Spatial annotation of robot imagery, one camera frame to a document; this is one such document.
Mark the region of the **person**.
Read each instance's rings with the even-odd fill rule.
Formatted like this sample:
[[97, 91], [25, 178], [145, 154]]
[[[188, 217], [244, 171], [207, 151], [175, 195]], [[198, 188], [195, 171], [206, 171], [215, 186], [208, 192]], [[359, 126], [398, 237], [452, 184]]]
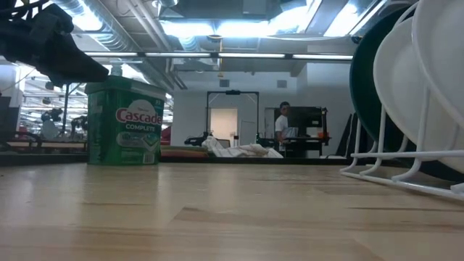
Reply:
[[275, 120], [275, 138], [278, 141], [278, 148], [283, 151], [287, 138], [295, 138], [298, 128], [289, 127], [290, 103], [283, 101], [280, 103], [280, 116]]

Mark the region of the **white plate with logo underside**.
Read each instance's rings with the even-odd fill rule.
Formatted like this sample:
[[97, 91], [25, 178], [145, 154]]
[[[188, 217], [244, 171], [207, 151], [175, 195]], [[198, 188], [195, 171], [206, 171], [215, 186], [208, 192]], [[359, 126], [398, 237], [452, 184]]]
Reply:
[[464, 128], [464, 0], [420, 0], [412, 37], [429, 88]]

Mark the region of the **black leaning panel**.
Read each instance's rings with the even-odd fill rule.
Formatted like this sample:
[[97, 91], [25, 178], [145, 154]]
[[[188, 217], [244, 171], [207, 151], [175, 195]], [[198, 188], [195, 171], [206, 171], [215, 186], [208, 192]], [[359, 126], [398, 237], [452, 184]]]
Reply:
[[355, 151], [355, 139], [357, 134], [357, 114], [351, 114], [342, 133], [336, 156], [350, 158]]

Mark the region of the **dark green plate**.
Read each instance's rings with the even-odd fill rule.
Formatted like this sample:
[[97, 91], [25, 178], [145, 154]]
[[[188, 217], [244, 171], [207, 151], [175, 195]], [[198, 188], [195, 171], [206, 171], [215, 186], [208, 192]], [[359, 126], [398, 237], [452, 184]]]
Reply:
[[[361, 39], [353, 56], [349, 87], [357, 117], [364, 130], [378, 142], [381, 122], [381, 102], [373, 79], [375, 54], [395, 22], [410, 6], [403, 7], [380, 19]], [[384, 151], [397, 152], [402, 145], [403, 133], [386, 116]], [[420, 171], [426, 175], [447, 181], [464, 182], [464, 173], [454, 170], [439, 161], [423, 162]]]

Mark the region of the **dark monitor screen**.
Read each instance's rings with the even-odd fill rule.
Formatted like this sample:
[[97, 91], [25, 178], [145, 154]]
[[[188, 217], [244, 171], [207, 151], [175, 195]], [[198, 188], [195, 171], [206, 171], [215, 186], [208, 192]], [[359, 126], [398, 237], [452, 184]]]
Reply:
[[17, 131], [19, 107], [11, 107], [11, 98], [0, 96], [0, 142], [7, 141]]

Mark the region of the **long ceiling light strip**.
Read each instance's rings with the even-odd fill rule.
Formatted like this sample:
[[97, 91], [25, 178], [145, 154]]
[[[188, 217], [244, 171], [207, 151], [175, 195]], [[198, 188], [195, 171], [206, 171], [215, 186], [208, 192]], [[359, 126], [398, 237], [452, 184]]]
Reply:
[[288, 60], [327, 60], [350, 61], [352, 55], [346, 54], [274, 54], [274, 53], [237, 53], [237, 52], [116, 52], [86, 51], [90, 57], [111, 58], [218, 58], [218, 59], [288, 59]]

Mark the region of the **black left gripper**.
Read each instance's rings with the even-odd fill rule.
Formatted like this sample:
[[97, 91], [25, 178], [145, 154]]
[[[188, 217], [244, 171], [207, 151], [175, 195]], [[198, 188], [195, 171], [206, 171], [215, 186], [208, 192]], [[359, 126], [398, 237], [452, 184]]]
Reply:
[[0, 0], [0, 55], [38, 57], [36, 69], [56, 85], [104, 82], [109, 70], [81, 51], [73, 19], [50, 0]]

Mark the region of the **black background rig frame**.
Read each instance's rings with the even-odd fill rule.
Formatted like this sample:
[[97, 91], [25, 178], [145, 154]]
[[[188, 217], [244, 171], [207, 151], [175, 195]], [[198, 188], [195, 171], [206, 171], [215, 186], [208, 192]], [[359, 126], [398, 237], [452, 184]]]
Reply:
[[260, 141], [260, 93], [258, 91], [239, 91], [239, 90], [229, 90], [229, 91], [208, 91], [206, 95], [206, 120], [205, 120], [205, 131], [203, 136], [206, 137], [207, 135], [211, 134], [210, 130], [210, 95], [211, 94], [225, 94], [225, 95], [230, 95], [230, 96], [240, 96], [240, 95], [246, 95], [249, 96], [250, 94], [254, 94], [256, 96], [255, 99], [255, 104], [256, 104], [256, 109], [257, 109], [257, 125], [256, 125], [256, 136], [255, 136], [255, 142], [258, 143]]

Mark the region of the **black aluminium table frame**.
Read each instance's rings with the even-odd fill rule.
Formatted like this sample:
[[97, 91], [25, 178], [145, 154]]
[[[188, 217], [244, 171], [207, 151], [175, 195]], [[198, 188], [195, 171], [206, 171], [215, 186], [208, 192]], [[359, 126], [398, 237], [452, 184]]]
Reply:
[[[155, 157], [156, 163], [248, 164], [248, 165], [348, 165], [350, 159], [259, 158], [259, 157]], [[0, 154], [0, 167], [88, 162], [86, 154]]]

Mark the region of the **white striped dish towel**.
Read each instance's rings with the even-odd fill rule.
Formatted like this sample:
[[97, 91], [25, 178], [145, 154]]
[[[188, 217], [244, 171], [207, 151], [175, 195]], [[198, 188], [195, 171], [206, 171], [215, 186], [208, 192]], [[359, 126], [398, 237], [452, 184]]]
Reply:
[[223, 147], [219, 141], [208, 136], [206, 140], [202, 142], [202, 147], [207, 148], [209, 152], [212, 152], [216, 157], [230, 157], [230, 158], [275, 158], [282, 159], [283, 156], [278, 153], [275, 149], [267, 149], [260, 144], [250, 144], [243, 146], [234, 147]]

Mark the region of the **black equipment cabinet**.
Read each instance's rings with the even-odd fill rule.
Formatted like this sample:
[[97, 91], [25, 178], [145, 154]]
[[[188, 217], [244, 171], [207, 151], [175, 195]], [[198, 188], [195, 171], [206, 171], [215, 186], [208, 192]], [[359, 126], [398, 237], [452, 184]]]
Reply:
[[275, 121], [279, 108], [265, 109], [265, 132], [260, 138], [264, 147], [274, 148], [284, 157], [319, 158], [331, 137], [326, 123], [327, 109], [322, 107], [291, 107], [289, 113], [290, 137], [280, 145], [275, 138]]

